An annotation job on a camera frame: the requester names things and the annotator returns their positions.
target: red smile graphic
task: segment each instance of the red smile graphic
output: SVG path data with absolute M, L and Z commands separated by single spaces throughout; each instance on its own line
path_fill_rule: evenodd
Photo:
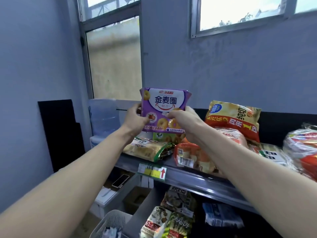
M 158 106 L 158 108 L 160 108 L 161 110 L 170 110 L 170 109 L 171 109 L 171 108 L 161 108 L 161 107 L 159 107 L 159 106 Z

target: phone screen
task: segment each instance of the phone screen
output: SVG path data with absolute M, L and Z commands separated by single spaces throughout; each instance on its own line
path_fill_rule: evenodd
M 128 175 L 122 175 L 119 179 L 117 179 L 117 180 L 112 184 L 112 186 L 113 186 L 113 187 L 116 187 L 116 188 L 120 187 L 121 184 L 124 183 L 125 180 L 127 180 L 129 177 L 130 177 L 130 176 L 128 176 Z

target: window pane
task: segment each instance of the window pane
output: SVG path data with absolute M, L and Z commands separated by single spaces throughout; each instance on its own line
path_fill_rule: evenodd
M 138 0 L 78 0 L 82 21 L 97 17 Z
M 282 0 L 201 0 L 200 31 L 282 14 Z
M 94 98 L 141 100 L 139 17 L 86 33 Z
M 295 13 L 317 10 L 317 0 L 297 0 Z

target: blue wall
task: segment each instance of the blue wall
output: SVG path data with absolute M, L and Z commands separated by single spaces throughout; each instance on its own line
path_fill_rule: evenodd
M 0 212 L 53 173 L 37 101 L 72 99 L 85 126 L 67 0 L 1 7 Z
M 142 0 L 146 87 L 271 112 L 317 114 L 317 13 L 189 39 L 189 0 Z

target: purple snack package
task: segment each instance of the purple snack package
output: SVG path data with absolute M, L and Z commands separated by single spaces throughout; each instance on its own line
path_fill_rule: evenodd
M 141 116 L 149 117 L 150 122 L 142 131 L 182 134 L 185 131 L 179 126 L 176 119 L 168 119 L 172 110 L 185 110 L 186 103 L 192 95 L 182 89 L 142 88 Z

